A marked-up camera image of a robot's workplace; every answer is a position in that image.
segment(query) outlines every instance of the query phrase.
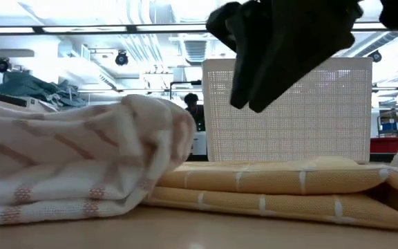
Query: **yellow towel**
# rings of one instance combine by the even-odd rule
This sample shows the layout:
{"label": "yellow towel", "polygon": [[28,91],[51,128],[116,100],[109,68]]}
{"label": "yellow towel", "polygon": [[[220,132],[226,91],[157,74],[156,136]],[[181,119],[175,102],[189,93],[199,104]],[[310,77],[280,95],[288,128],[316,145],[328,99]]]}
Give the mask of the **yellow towel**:
{"label": "yellow towel", "polygon": [[185,163],[148,205],[398,229],[398,167],[340,157]]}

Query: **white perforated panel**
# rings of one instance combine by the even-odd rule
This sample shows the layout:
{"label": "white perforated panel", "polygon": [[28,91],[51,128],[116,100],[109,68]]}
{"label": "white perforated panel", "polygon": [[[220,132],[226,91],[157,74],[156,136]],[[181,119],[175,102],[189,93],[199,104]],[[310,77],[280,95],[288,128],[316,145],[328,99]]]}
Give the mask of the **white perforated panel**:
{"label": "white perforated panel", "polygon": [[210,161],[284,161],[315,156],[369,161],[370,58],[329,59],[259,114],[229,104],[234,62],[208,59],[203,63]]}

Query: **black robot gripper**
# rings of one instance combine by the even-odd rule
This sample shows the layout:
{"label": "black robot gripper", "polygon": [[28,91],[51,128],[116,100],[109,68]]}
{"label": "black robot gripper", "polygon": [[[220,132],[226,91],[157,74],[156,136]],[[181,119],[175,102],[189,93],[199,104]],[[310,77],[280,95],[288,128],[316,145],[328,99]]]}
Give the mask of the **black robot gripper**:
{"label": "black robot gripper", "polygon": [[[250,0],[213,11],[207,30],[237,54],[230,104],[248,104],[260,113],[312,69],[351,47],[352,27],[363,14],[360,1]],[[381,1],[381,19],[389,12],[386,21],[395,21],[385,12],[395,0]],[[383,24],[391,26],[391,20]]]}

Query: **folded towel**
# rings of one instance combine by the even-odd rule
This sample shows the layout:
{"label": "folded towel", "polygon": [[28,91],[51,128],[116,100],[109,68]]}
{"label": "folded towel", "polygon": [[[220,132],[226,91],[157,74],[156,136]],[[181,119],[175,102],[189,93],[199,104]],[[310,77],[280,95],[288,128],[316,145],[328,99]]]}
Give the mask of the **folded towel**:
{"label": "folded towel", "polygon": [[398,167],[340,157],[286,163],[185,163],[165,174],[157,205],[398,229]]}
{"label": "folded towel", "polygon": [[167,100],[61,113],[0,107],[0,224],[124,214],[188,157],[188,112]]}

